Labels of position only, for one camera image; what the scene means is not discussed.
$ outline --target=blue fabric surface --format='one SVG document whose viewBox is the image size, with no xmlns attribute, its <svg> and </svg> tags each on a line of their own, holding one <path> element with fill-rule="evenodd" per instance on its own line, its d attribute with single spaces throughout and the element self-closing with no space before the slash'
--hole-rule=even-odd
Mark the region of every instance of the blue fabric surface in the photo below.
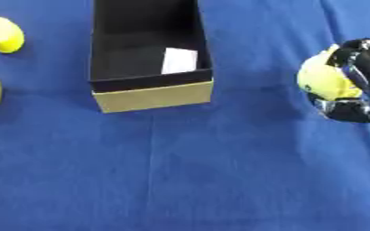
<svg viewBox="0 0 370 231">
<path fill-rule="evenodd" d="M 211 104 L 102 115 L 89 0 L 0 0 L 0 231 L 370 231 L 370 125 L 295 86 L 309 56 L 370 37 L 370 0 L 201 0 Z"/>
</svg>

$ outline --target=robotic hand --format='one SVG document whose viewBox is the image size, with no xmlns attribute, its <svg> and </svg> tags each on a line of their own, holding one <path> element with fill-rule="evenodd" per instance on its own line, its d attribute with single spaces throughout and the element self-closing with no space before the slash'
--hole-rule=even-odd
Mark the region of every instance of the robotic hand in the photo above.
<svg viewBox="0 0 370 231">
<path fill-rule="evenodd" d="M 370 123 L 370 39 L 333 45 L 306 60 L 298 84 L 325 117 Z"/>
</svg>

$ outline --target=cardboard box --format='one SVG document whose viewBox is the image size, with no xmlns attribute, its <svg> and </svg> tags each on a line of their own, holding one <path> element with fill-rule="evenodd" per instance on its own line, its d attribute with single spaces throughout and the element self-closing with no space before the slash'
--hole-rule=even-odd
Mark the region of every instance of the cardboard box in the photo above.
<svg viewBox="0 0 370 231">
<path fill-rule="evenodd" d="M 90 84 L 105 113 L 210 101 L 197 0 L 96 0 Z"/>
</svg>

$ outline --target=paper note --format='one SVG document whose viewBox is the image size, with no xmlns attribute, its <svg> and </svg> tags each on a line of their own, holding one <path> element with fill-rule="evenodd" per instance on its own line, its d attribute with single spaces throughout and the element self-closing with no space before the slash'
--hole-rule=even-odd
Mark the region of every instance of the paper note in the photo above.
<svg viewBox="0 0 370 231">
<path fill-rule="evenodd" d="M 197 68 L 197 63 L 197 51 L 167 48 L 162 64 L 162 74 L 194 71 Z"/>
</svg>

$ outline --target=blue tablecloth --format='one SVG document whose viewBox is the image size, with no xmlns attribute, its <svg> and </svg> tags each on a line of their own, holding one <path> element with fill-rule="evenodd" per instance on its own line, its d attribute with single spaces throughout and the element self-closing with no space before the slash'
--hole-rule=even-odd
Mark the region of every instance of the blue tablecloth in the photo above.
<svg viewBox="0 0 370 231">
<path fill-rule="evenodd" d="M 370 0 L 201 0 L 213 102 L 102 115 L 89 0 L 0 0 L 0 231 L 370 231 L 370 125 L 328 121 L 295 84 L 370 37 Z"/>
</svg>

